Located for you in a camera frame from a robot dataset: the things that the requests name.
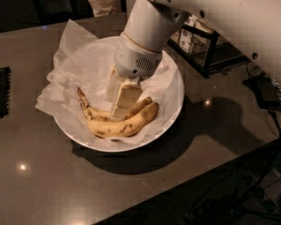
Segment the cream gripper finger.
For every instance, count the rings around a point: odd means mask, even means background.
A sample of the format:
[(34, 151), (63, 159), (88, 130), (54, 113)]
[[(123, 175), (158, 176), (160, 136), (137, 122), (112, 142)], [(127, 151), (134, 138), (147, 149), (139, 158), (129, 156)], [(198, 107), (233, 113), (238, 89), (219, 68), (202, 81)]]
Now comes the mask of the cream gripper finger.
[(130, 80), (118, 82), (112, 95), (111, 117), (124, 118), (139, 100), (141, 93), (141, 85), (138, 82)]
[(116, 68), (112, 67), (110, 79), (107, 86), (106, 97), (108, 102), (113, 102), (118, 94), (119, 86), (124, 79), (118, 75)]

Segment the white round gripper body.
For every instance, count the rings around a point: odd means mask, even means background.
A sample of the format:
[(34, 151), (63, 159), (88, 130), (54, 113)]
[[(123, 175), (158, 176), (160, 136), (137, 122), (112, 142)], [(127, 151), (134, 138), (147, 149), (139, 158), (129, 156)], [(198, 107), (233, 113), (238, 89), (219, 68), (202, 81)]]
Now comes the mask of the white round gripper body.
[(114, 52), (117, 74), (124, 78), (151, 77), (162, 60), (161, 52), (150, 52), (122, 33)]

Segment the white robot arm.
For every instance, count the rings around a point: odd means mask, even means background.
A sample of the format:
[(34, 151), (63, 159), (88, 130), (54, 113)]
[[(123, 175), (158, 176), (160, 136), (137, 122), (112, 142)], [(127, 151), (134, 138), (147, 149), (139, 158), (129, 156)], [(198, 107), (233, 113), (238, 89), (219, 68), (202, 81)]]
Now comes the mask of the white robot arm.
[(135, 0), (107, 90), (113, 118), (130, 112), (141, 95), (140, 80), (155, 73), (164, 45), (190, 15), (281, 83), (281, 0)]

